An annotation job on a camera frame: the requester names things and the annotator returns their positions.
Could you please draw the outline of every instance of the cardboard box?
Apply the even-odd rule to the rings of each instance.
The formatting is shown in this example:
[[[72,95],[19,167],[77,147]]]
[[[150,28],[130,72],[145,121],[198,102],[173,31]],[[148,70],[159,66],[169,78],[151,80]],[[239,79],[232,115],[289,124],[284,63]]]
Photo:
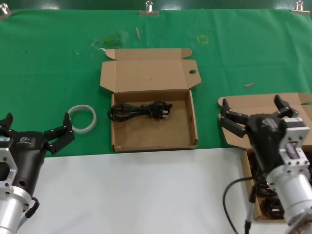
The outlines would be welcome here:
[[[262,113],[266,114],[277,111],[277,108],[274,104],[275,95],[276,94],[231,96],[226,97],[226,99],[231,108],[231,111],[247,115]],[[312,101],[312,95],[307,93],[286,93],[279,95],[283,100],[287,101],[292,108],[299,112],[299,117],[302,118],[305,124],[312,129],[312,105],[306,105],[306,103]],[[223,97],[218,100],[218,104],[220,106],[222,106],[222,100]],[[243,138],[239,138],[238,136],[234,135],[224,128],[223,133],[228,144],[246,150],[241,159],[243,174],[244,177],[252,176],[249,156],[253,153],[253,149],[250,145],[248,136],[245,135]],[[309,132],[302,148],[306,152],[312,152],[312,131]],[[248,194],[250,194],[253,185],[253,180],[246,182]],[[272,220],[269,217],[265,216],[260,209],[260,206],[264,199],[265,198],[259,197],[256,201],[253,211],[253,217],[255,220]]]
[[[163,119],[139,116],[112,122],[115,152],[194,149],[197,128],[191,87],[201,83],[191,49],[108,49],[115,61],[102,64],[100,86],[112,92],[112,106],[166,101],[173,107]]]

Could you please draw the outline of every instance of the white plastic ring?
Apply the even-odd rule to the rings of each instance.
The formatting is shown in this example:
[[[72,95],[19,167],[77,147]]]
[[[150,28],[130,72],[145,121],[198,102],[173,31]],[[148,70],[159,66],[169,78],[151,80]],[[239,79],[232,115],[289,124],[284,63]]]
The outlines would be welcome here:
[[[73,130],[75,133],[87,133],[87,132],[91,131],[97,123],[96,112],[94,111],[94,109],[91,106],[88,106],[88,105],[78,105],[78,106],[74,106],[74,107],[70,108],[68,111],[69,117],[70,117],[71,113],[73,113],[75,111],[81,111],[81,110],[90,111],[93,115],[93,119],[92,119],[92,122],[89,124],[89,126],[86,128],[82,129],[82,128],[76,128],[73,126]]]

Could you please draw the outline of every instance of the black cable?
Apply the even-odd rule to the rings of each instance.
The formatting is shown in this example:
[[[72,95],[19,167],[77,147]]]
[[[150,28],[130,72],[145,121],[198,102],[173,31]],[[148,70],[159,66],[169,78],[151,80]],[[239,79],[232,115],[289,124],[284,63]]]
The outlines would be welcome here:
[[[238,232],[237,232],[237,230],[236,230],[234,224],[232,223],[231,218],[230,218],[230,216],[229,216],[229,213],[228,213],[228,211],[227,211],[227,209],[226,209],[226,205],[225,205],[225,196],[226,196],[226,193],[228,192],[229,188],[232,187],[232,185],[234,185],[234,184],[236,184],[236,183],[238,183],[238,182],[242,182],[242,181],[246,181],[246,180],[251,180],[251,179],[257,180],[257,178],[255,178],[255,177],[246,177],[246,178],[241,178],[241,179],[234,180],[234,181],[232,181],[232,182],[225,188],[224,193],[223,193],[223,198],[222,198],[223,209],[224,209],[225,215],[226,215],[226,217],[227,217],[227,219],[228,219],[228,221],[229,221],[229,223],[230,223],[230,225],[231,225],[231,227],[232,227],[232,229],[233,229],[233,231],[234,231],[235,234],[238,234]]]
[[[163,118],[170,113],[172,104],[156,101],[151,104],[134,106],[130,104],[116,104],[107,112],[107,117],[116,122],[124,122],[137,116],[148,115],[152,118]]]
[[[257,195],[260,197],[273,197],[277,196],[277,193],[270,189],[266,180],[257,183],[256,188]]]
[[[26,218],[31,218],[31,216],[34,215],[34,213],[36,212],[36,210],[38,209],[38,207],[39,207],[39,205],[40,205],[40,203],[39,203],[39,201],[38,201],[37,198],[33,197],[32,200],[35,201],[35,203],[34,203],[33,207],[30,208],[30,209],[25,213],[25,217],[26,217]]]
[[[284,209],[276,197],[268,197],[264,201],[266,213],[273,219],[284,219]]]

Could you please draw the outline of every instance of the green tablecloth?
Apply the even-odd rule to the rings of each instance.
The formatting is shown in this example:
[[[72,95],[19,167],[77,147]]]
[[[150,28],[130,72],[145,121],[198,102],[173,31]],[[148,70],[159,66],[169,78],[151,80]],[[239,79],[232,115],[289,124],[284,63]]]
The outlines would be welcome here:
[[[95,129],[76,134],[57,155],[111,153],[111,94],[99,86],[108,58],[100,47],[192,49],[202,78],[193,89],[199,148],[227,146],[219,97],[312,88],[311,19],[287,10],[162,11],[158,17],[20,10],[0,21],[0,118],[11,112],[12,129],[45,131],[60,126],[72,106],[87,104],[98,116]],[[77,118],[81,126],[91,117]]]

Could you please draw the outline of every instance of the box lid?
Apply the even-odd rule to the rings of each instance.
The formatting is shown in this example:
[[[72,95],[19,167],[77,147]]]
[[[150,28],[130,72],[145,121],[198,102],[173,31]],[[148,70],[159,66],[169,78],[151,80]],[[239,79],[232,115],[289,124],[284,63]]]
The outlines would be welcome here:
[[[275,95],[276,94],[262,94],[221,97],[218,100],[218,104],[222,106],[222,100],[226,98],[231,111],[247,115],[267,114],[277,111],[274,104]],[[299,117],[312,129],[312,105],[305,105],[312,101],[312,95],[308,93],[285,93],[279,95],[282,100],[287,101],[291,107],[299,112]],[[222,128],[222,130],[228,144],[244,149],[252,148],[247,135],[240,138],[225,128]],[[312,131],[309,132],[304,145],[312,145]]]
[[[100,86],[115,93],[189,89],[201,78],[189,48],[108,49],[115,61],[102,63]]]

